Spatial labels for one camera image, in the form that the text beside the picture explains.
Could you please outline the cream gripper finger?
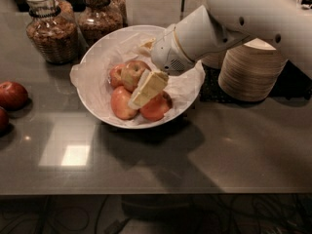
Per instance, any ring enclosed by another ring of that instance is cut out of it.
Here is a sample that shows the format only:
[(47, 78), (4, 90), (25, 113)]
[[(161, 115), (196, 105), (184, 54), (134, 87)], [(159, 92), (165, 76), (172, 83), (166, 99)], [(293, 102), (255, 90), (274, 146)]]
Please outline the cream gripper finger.
[(167, 87), (168, 81), (169, 76), (165, 72), (145, 70), (131, 95), (128, 106), (132, 109), (142, 108)]
[(155, 38), (151, 38), (144, 41), (143, 43), (140, 43), (136, 48), (136, 52), (145, 57), (149, 57), (151, 55), (151, 50), (153, 48), (154, 42)]

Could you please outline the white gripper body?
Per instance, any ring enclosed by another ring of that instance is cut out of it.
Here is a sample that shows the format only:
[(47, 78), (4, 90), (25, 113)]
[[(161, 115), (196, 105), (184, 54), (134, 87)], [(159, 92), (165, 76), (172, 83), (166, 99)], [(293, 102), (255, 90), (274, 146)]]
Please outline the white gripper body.
[(179, 45), (174, 24), (155, 38), (150, 55), (154, 65), (171, 76), (179, 76), (195, 66)]

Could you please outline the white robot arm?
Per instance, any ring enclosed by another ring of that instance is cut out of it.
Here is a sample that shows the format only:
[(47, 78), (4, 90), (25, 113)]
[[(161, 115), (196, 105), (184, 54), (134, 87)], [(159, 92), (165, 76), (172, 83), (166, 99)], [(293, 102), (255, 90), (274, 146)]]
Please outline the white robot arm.
[(257, 102), (256, 77), (243, 70), (245, 55), (232, 59), (245, 42), (260, 39), (309, 75), (312, 69), (312, 14), (294, 0), (206, 0), (206, 3), (159, 34), (151, 61), (180, 75), (208, 54), (225, 52), (218, 84), (240, 101)]

